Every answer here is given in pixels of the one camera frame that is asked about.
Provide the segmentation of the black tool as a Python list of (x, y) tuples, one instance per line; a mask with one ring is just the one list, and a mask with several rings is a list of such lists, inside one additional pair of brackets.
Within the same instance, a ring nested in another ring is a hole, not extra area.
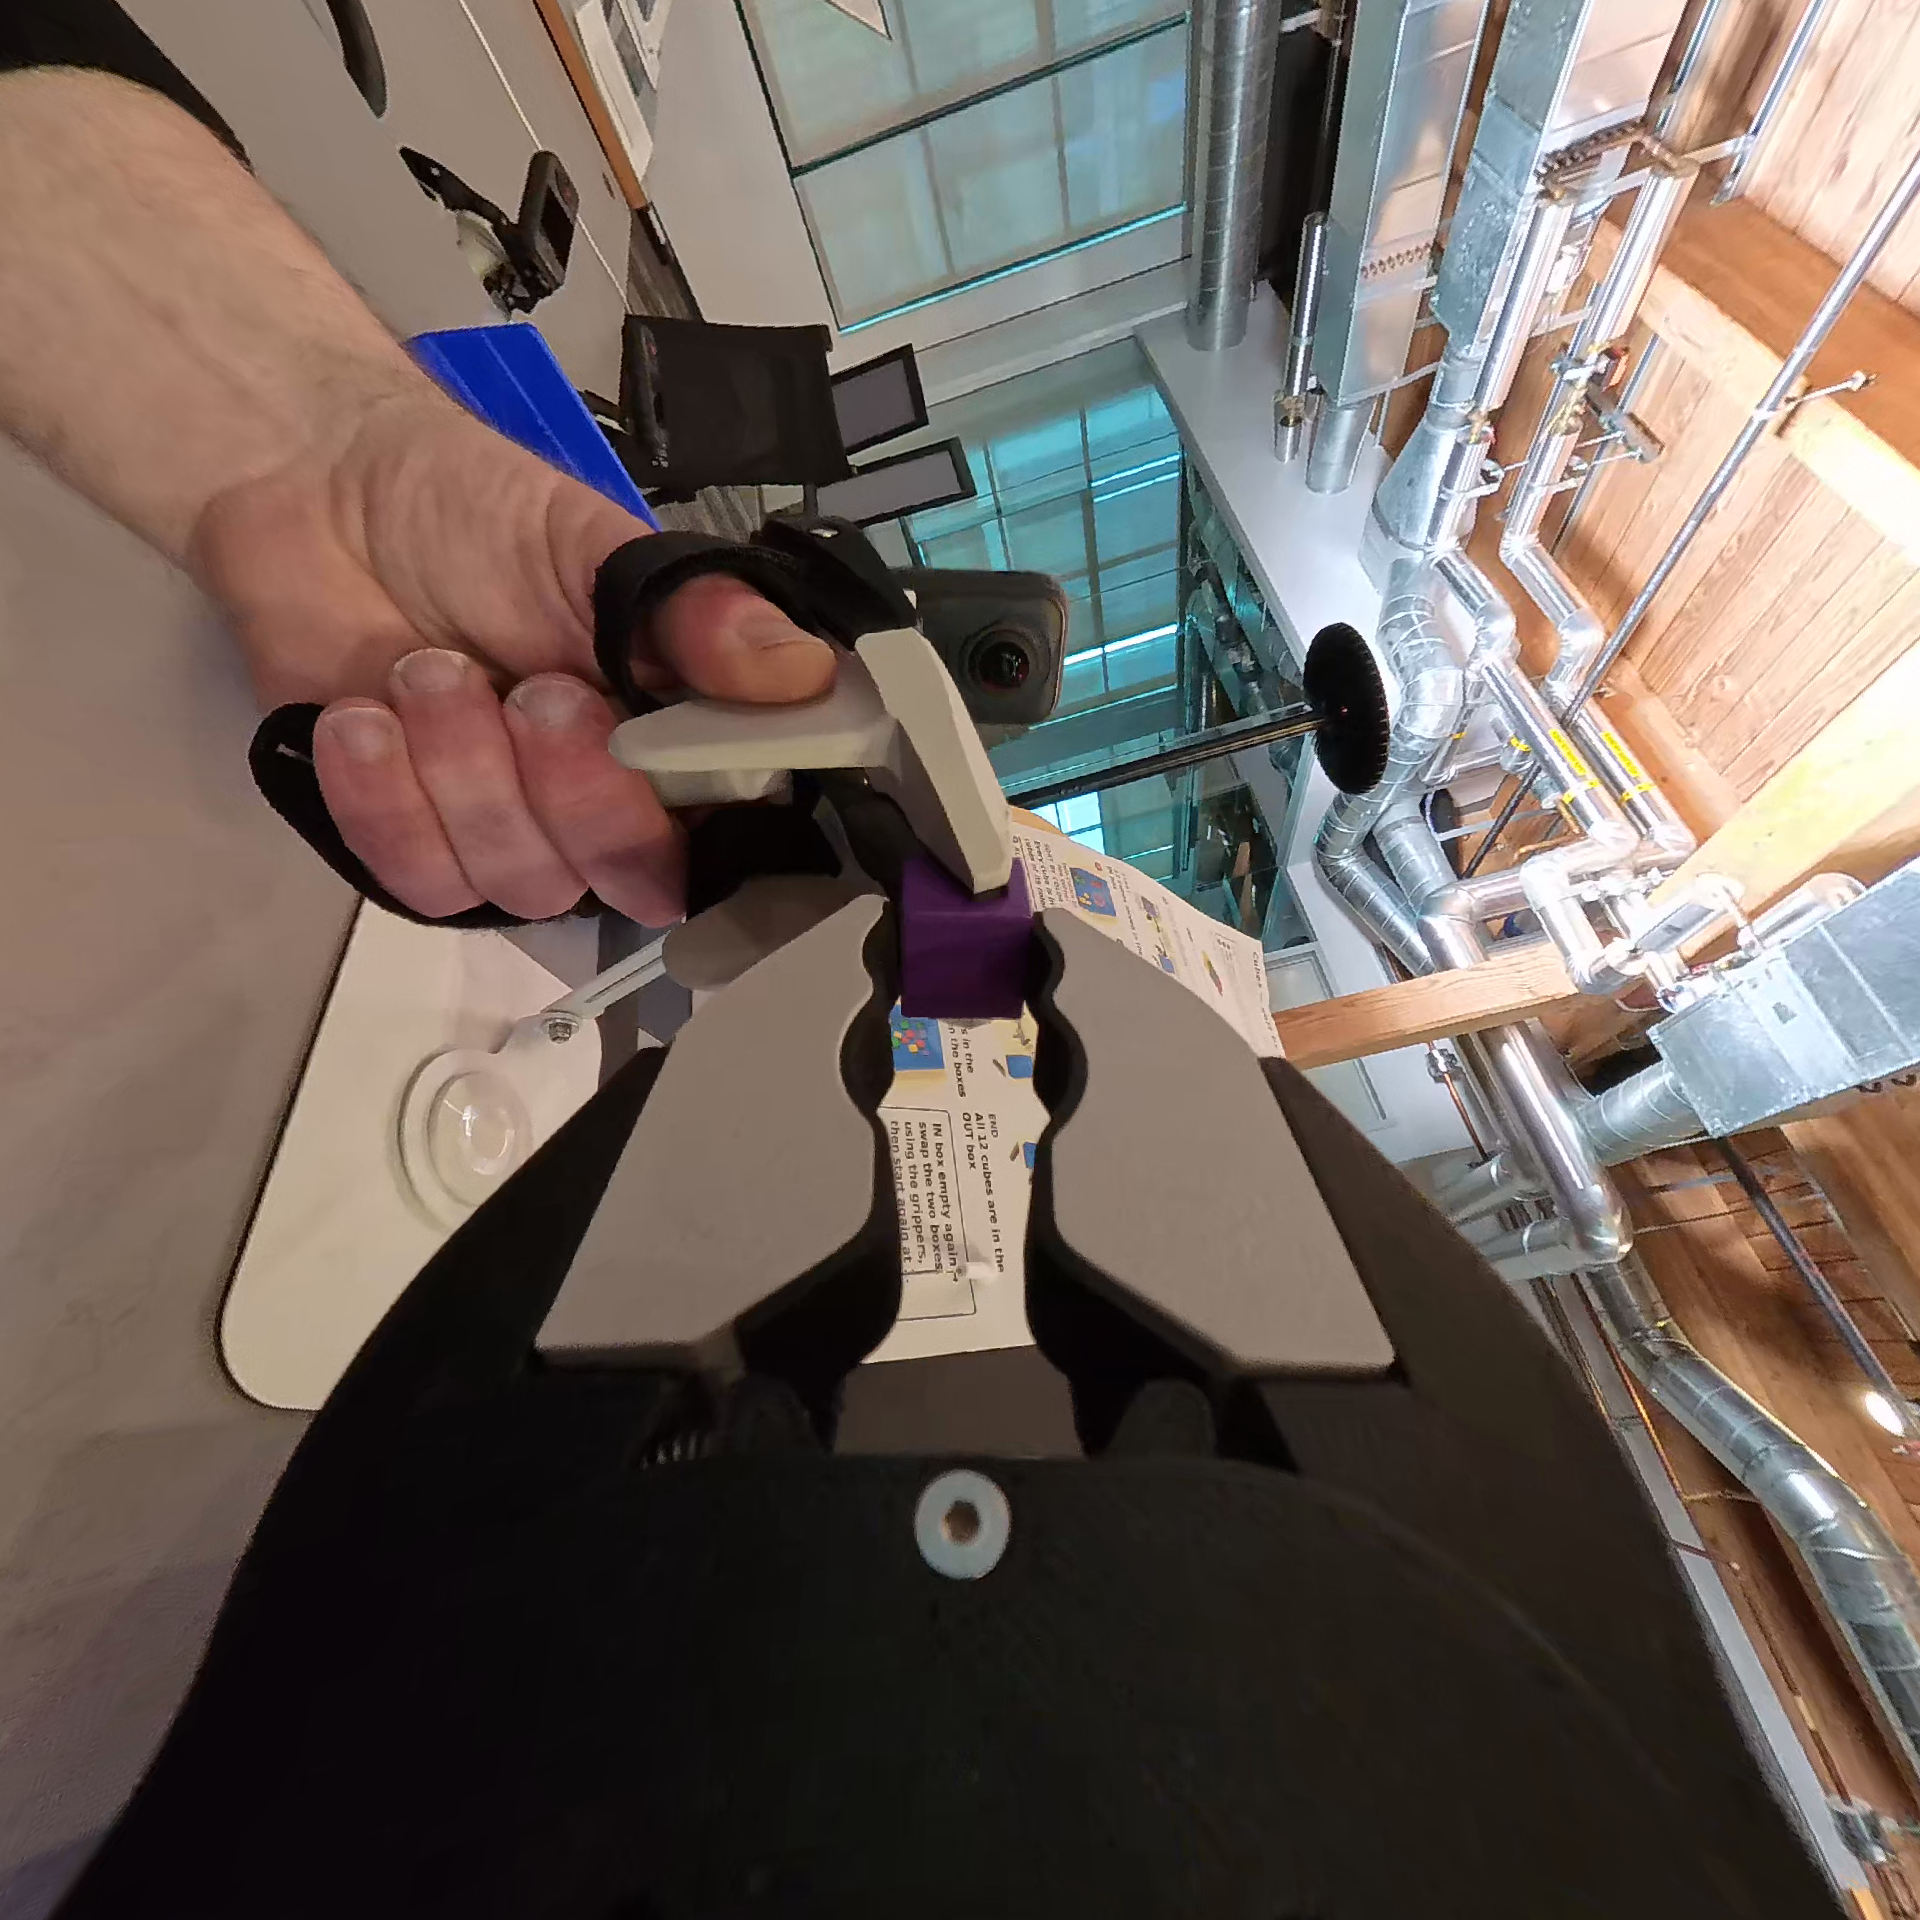
[(322, 7), (340, 44), (347, 79), (369, 102), (373, 116), (384, 116), (392, 86), (369, 4), (360, 0), (328, 0)]

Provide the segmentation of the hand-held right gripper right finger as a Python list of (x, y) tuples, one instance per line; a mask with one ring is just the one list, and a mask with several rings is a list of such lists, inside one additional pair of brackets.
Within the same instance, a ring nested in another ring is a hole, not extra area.
[(1073, 912), (1034, 933), (1047, 1122), (1026, 1320), (1076, 1434), (1116, 1439), (1152, 1384), (1231, 1430), (1272, 1383), (1392, 1378), (1395, 1342), (1263, 1056), (1193, 986)]

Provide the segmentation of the rounded document stand board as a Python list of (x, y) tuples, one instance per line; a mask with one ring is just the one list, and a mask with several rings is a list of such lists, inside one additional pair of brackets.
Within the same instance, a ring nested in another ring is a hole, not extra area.
[(471, 1215), (440, 1222), (402, 1178), (396, 1122), (418, 1064), (496, 1056), (535, 1154), (597, 1090), (599, 1016), (664, 975), (664, 949), (648, 940), (570, 986), (513, 934), (360, 910), (224, 1295), (219, 1354), (247, 1399), (317, 1408)]

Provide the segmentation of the printed instruction sheet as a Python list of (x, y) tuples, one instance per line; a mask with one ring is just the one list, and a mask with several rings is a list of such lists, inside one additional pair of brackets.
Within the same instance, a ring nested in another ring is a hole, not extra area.
[[(1181, 982), (1263, 1057), (1280, 1054), (1263, 946), (1139, 868), (1015, 812), (1035, 910), (1060, 908)], [(904, 1297), (873, 1361), (1032, 1343), (1025, 1224), (1040, 1132), (1040, 1030), (892, 1009), (896, 1081), (881, 1103), (896, 1165)]]

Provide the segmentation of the person's left forearm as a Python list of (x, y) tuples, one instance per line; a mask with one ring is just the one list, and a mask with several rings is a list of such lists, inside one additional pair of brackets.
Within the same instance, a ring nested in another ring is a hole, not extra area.
[(3, 424), (184, 560), (211, 502), (332, 473), (441, 398), (188, 111), (69, 65), (3, 84)]

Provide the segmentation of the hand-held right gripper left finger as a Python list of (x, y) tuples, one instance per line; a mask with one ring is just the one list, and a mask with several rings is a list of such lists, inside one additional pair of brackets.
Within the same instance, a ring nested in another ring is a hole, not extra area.
[(904, 1292), (877, 1120), (895, 954), (883, 894), (731, 894), (665, 937), (704, 1001), (539, 1327), (548, 1361), (769, 1375), (836, 1408)]

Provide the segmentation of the round spiral metal duct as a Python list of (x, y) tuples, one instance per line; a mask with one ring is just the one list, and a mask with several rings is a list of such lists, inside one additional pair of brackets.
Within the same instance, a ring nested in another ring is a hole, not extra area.
[(1264, 166), (1282, 38), (1280, 2), (1192, 7), (1192, 220), (1187, 342), (1244, 340), (1263, 250)]

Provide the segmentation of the rectangular metal duct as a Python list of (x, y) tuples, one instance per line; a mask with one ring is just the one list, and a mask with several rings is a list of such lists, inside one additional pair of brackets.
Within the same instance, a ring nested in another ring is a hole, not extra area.
[(1489, 7), (1352, 4), (1312, 374), (1319, 424), (1362, 433), (1401, 380)]

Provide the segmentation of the purple wooden cube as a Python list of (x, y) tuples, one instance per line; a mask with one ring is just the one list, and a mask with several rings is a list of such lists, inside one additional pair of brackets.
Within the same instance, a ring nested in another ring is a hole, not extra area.
[(943, 1022), (1018, 1020), (1025, 1008), (1034, 904), (1021, 860), (1008, 885), (973, 895), (930, 854), (900, 874), (900, 1009)]

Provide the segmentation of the black framed monitor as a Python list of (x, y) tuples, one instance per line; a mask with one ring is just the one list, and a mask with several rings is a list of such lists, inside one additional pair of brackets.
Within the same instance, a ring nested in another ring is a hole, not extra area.
[(831, 373), (832, 417), (849, 456), (929, 424), (914, 344)]
[(835, 495), (835, 511), (842, 519), (868, 526), (949, 508), (973, 495), (977, 479), (965, 444), (939, 438), (853, 469)]

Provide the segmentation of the clear plastic dome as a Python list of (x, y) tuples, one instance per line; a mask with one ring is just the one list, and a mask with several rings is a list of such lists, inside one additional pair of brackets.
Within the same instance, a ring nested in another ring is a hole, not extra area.
[(533, 1157), (538, 1128), (496, 1056), (447, 1048), (402, 1092), (396, 1140), (421, 1210), (456, 1228)]

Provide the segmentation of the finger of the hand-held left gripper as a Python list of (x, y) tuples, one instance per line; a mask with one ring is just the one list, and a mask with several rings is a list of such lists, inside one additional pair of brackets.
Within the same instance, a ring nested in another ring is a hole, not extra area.
[(972, 895), (1002, 890), (1015, 864), (1012, 812), (944, 662), (913, 629), (859, 638), (856, 657), (892, 728), (868, 782)]
[(859, 772), (887, 761), (896, 718), (868, 668), (836, 661), (828, 693), (804, 704), (685, 696), (641, 713), (608, 737), (667, 809), (754, 805), (788, 796), (793, 774)]

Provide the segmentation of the silver insulated pipe cluster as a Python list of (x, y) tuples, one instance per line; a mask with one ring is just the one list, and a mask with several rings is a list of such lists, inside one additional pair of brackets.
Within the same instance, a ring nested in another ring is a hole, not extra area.
[(1680, 1330), (1636, 1249), (1619, 1169), (1802, 1120), (1916, 1076), (1916, 861), (1860, 885), (1819, 872), (1755, 912), (1696, 849), (1649, 768), (1573, 716), (1573, 640), (1548, 680), (1515, 608), (1471, 556), (1497, 479), (1496, 422), (1449, 404), (1383, 482), (1367, 560), (1395, 725), (1381, 778), (1338, 799), (1316, 864), (1417, 985), (1514, 950), (1579, 998), (1652, 1001), (1650, 1064), (1587, 1090), (1536, 1015), (1466, 1045), (1501, 1125), (1455, 1210), (1514, 1215), (1489, 1242), (1523, 1282), (1571, 1278), (1626, 1375), (1738, 1480), (1826, 1617), (1903, 1769), (1916, 1776), (1916, 1549), (1753, 1386)]

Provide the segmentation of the black office chair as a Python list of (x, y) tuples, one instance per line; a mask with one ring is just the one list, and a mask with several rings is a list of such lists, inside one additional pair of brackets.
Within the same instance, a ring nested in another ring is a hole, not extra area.
[(831, 348), (823, 324), (625, 318), (616, 450), (632, 479), (682, 497), (849, 478)]

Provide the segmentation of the blue plastic storage bin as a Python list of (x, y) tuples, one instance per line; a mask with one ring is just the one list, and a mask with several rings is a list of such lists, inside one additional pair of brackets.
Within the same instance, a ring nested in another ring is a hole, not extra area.
[(613, 441), (538, 326), (441, 326), (412, 336), (404, 348), (469, 413), (616, 501), (648, 529), (659, 527)]

